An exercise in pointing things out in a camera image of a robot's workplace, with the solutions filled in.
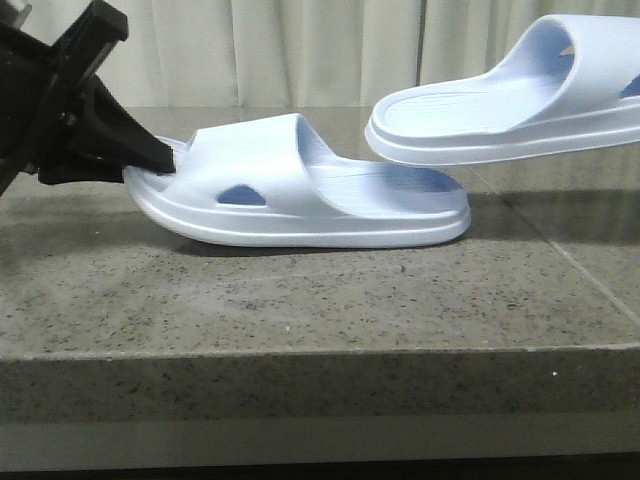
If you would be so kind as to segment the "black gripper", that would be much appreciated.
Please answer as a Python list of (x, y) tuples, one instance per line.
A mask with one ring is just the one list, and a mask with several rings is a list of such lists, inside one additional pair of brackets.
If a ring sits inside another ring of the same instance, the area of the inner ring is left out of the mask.
[[(29, 169), (46, 185), (121, 183), (127, 166), (175, 171), (171, 148), (134, 120), (101, 80), (86, 85), (128, 35), (127, 16), (102, 0), (91, 1), (51, 45), (1, 27), (2, 191)], [(74, 118), (64, 122), (76, 99)]]

